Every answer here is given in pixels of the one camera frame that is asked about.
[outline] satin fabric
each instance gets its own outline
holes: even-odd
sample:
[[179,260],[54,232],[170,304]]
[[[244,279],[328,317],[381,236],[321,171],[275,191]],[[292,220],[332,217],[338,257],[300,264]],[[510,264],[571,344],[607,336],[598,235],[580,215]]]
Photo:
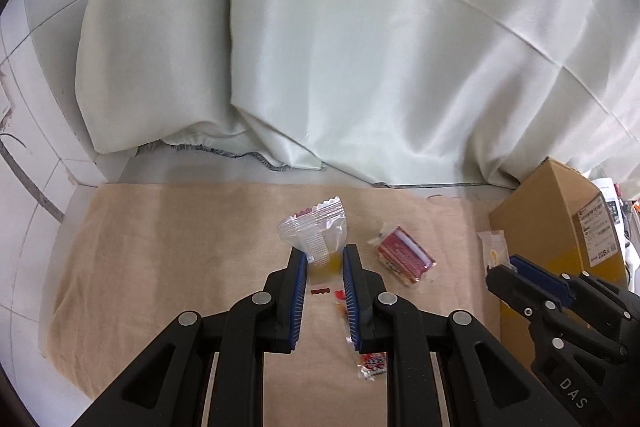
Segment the satin fabric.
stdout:
[[640,0],[226,2],[89,0],[97,150],[164,138],[390,185],[514,186],[553,156],[640,192]]

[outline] brown cardboard box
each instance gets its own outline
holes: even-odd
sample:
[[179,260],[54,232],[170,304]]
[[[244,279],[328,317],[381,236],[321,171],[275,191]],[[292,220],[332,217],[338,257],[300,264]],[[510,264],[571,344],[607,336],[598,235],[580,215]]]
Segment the brown cardboard box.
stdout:
[[[594,212],[603,218],[602,205],[606,208],[594,184],[579,172],[548,158],[489,219],[493,230],[504,230],[510,255],[521,255],[556,275],[587,271],[626,288],[623,257],[608,212],[604,219],[608,219],[610,236],[608,231],[602,231],[611,238],[607,243],[609,250],[596,251],[593,233],[590,237],[593,230],[589,230],[588,219]],[[600,227],[606,229],[602,219]],[[534,358],[528,326],[527,319],[502,304],[502,343],[527,368]]]

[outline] tan fabric mat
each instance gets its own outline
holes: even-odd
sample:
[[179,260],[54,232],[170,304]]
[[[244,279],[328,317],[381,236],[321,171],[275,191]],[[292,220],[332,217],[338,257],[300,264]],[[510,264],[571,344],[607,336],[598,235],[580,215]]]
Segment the tan fabric mat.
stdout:
[[[476,237],[496,201],[319,185],[105,185],[69,253],[47,356],[97,396],[181,311],[218,313],[262,289],[289,257],[277,223],[336,195],[349,242],[389,291],[425,311],[467,309],[498,335],[498,301],[485,289]],[[385,221],[436,259],[433,282],[407,289],[374,258],[367,241]],[[295,352],[265,359],[265,426],[386,425],[384,378],[358,377],[345,336],[334,296],[308,295]]]

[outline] silver rivet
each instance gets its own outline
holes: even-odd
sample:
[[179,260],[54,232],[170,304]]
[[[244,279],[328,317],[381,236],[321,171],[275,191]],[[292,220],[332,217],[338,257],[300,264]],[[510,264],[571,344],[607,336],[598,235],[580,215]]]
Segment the silver rivet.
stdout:
[[386,306],[392,306],[398,302],[398,296],[395,293],[391,292],[382,292],[378,295],[378,301],[380,304],[384,304]]
[[271,302],[271,294],[269,292],[256,292],[251,295],[254,304],[268,304]]
[[178,322],[181,326],[191,326],[198,320],[198,315],[195,312],[184,312],[178,317]]
[[467,326],[471,324],[471,315],[467,312],[455,312],[453,314],[453,321],[460,326]]

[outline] cardboard box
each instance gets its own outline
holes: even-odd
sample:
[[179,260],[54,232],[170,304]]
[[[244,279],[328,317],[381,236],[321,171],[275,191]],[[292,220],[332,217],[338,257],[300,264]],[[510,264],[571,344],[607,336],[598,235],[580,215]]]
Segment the cardboard box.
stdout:
[[[587,271],[626,288],[625,265],[604,197],[566,165],[546,159],[489,219],[493,230],[504,230],[510,255],[521,255],[556,275]],[[527,319],[501,304],[502,343],[527,368],[534,358],[528,327]]]

